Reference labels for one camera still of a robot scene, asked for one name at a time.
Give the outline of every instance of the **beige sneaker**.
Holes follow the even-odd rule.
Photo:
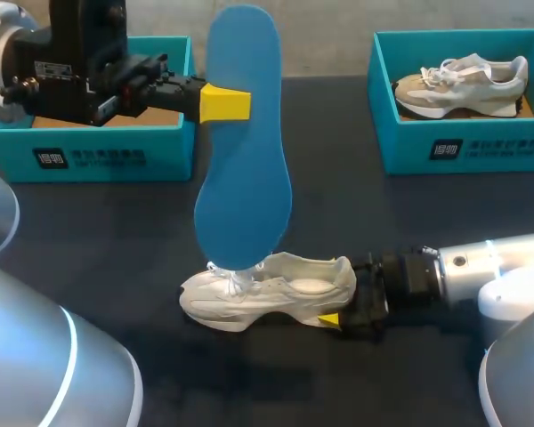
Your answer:
[[[515,117],[516,101],[528,83],[528,61],[489,62],[474,53],[445,60],[439,68],[403,77],[394,85],[395,99],[422,117],[442,118],[453,109],[472,109],[494,117]]]

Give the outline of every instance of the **shoe sole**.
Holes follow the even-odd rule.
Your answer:
[[[239,315],[239,316],[233,316],[230,318],[237,318],[237,321],[229,321],[226,318],[225,321],[221,320],[205,320],[202,318],[197,318],[188,312],[186,312],[186,315],[194,320],[195,322],[198,322],[200,325],[204,325],[207,327],[212,327],[213,329],[218,329],[220,331],[225,332],[243,332],[246,329],[248,329],[251,325],[253,325],[257,319],[265,316],[269,313],[284,313],[288,316],[294,318],[297,322],[302,323],[303,325],[307,326],[315,326],[315,327],[328,327],[324,325],[319,320],[319,316],[323,314],[327,314],[329,312],[334,312],[336,310],[342,309],[348,302],[350,302],[354,296],[354,291],[356,290],[356,286],[352,287],[352,290],[350,290],[349,294],[347,295],[347,298],[343,302],[329,302],[328,304],[324,305],[324,310],[273,310],[273,311],[267,311],[260,314],[247,314],[247,315]]]
[[[400,101],[396,98],[396,101],[405,109],[427,118],[444,118],[454,109],[471,109],[477,113],[484,114],[485,116],[492,117],[516,117],[518,115],[517,101],[480,101],[466,105],[455,105],[451,107],[445,107],[442,109],[430,109],[427,107],[418,107],[416,105],[408,104],[407,102]]]

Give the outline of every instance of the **shoelace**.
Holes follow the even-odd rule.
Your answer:
[[[218,267],[213,262],[207,264],[207,269],[218,278],[228,278],[228,284],[225,288],[225,293],[229,296],[238,296],[244,294],[255,283],[252,279],[252,271],[262,270],[265,266],[264,262],[260,262],[251,269],[244,271],[231,271]]]
[[[445,82],[450,85],[464,81],[457,71],[451,71],[447,66],[455,60],[445,60],[439,68],[421,68],[421,79],[428,87]]]

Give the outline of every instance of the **sneaker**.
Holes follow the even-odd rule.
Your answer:
[[[182,289],[182,309],[214,329],[240,332],[274,311],[305,325],[325,327],[319,316],[350,302],[356,276],[345,257],[315,261],[281,253],[237,272],[210,263],[208,271],[188,279]]]
[[[395,99],[422,117],[442,118],[453,109],[472,109],[494,117],[515,117],[516,101],[528,83],[528,61],[490,62],[476,53],[445,60],[439,68],[421,68],[421,74],[394,85]]]

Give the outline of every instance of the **cardboard box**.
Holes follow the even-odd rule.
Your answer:
[[[518,117],[457,111],[427,120],[398,109],[392,82],[474,52],[486,60],[528,59],[529,84]],[[368,98],[387,173],[534,171],[534,29],[376,33]]]
[[[194,73],[189,37],[130,37],[129,51],[168,54],[168,67]],[[187,181],[195,125],[183,114],[149,109],[103,127],[43,117],[0,124],[0,167],[9,182]]]

